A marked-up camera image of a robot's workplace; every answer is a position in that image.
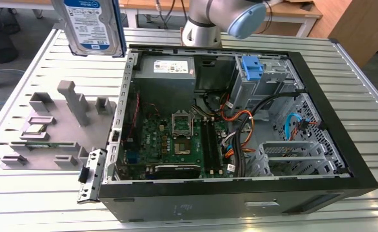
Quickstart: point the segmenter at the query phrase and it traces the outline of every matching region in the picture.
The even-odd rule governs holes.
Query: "aluminum slotted table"
[[[125,29],[129,44],[179,45],[176,30]],[[378,92],[339,44],[327,39],[251,36],[238,41],[222,35],[224,48],[300,52],[362,157],[378,180]],[[0,112],[0,158],[12,152],[33,92],[56,91],[60,80],[76,83],[76,92],[116,100],[124,59],[73,56],[64,32],[52,30],[25,75]],[[230,218],[121,224],[101,203],[76,204],[77,172],[0,169],[0,231],[378,231],[378,190],[334,203],[310,215]]]

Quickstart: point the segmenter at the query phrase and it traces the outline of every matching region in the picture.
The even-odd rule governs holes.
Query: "circuit board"
[[[144,179],[144,172],[148,166],[155,165],[197,165],[201,168],[199,178],[227,177],[226,172],[211,172],[204,169],[204,154],[201,146],[201,120],[193,119],[192,125],[181,120],[173,126],[177,130],[187,130],[192,127],[191,137],[172,136],[171,118],[147,118],[143,120],[140,150],[136,158],[132,159],[135,167],[131,168],[132,179]],[[216,139],[220,140],[222,132],[226,131],[223,121],[213,122]],[[222,166],[222,152],[219,144],[215,145],[219,151],[219,165]]]

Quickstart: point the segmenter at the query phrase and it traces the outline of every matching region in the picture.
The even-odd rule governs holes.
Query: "metal bracket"
[[[79,174],[80,191],[77,204],[97,203],[99,189],[103,179],[107,150],[97,149],[88,154],[87,164]]]

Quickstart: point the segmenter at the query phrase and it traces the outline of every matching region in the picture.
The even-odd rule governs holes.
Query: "blue drive bay latch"
[[[264,65],[259,62],[256,56],[242,56],[243,69],[246,70],[246,79],[259,81],[264,73]]]

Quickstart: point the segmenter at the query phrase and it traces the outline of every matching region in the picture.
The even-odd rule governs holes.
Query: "sticker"
[[[111,43],[105,25],[99,20],[100,3],[93,0],[64,0],[64,4],[81,46],[93,50],[108,49]]]
[[[228,164],[228,165],[227,165],[227,170],[228,170],[230,172],[235,172],[235,165]]]
[[[276,202],[246,202],[244,205],[246,205],[246,207],[252,207],[252,206],[260,206],[260,207],[279,206],[279,204]]]
[[[176,60],[156,60],[153,73],[188,73],[188,62]]]
[[[226,105],[228,106],[230,109],[234,107],[234,104],[230,103],[228,101],[226,102]]]

